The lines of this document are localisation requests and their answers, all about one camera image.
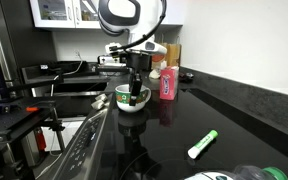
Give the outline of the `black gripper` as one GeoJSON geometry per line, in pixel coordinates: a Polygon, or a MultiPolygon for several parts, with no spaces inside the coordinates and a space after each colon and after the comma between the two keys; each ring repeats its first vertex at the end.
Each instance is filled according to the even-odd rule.
{"type": "MultiPolygon", "coordinates": [[[[127,55],[126,66],[133,69],[135,72],[142,70],[148,71],[150,68],[151,56],[146,54],[129,53],[127,55]]],[[[130,106],[136,105],[137,96],[140,94],[142,87],[142,79],[139,73],[130,74],[129,92],[130,106]]]]}

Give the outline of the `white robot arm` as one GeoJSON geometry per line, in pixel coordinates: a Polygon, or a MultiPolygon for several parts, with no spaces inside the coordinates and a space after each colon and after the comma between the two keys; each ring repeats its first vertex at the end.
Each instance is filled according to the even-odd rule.
{"type": "Polygon", "coordinates": [[[136,104],[142,87],[140,71],[150,64],[152,55],[165,55],[167,49],[155,42],[155,32],[166,17],[167,0],[99,0],[98,16],[102,30],[110,36],[128,32],[128,43],[110,43],[106,51],[126,59],[131,69],[129,105],[136,104]]]}

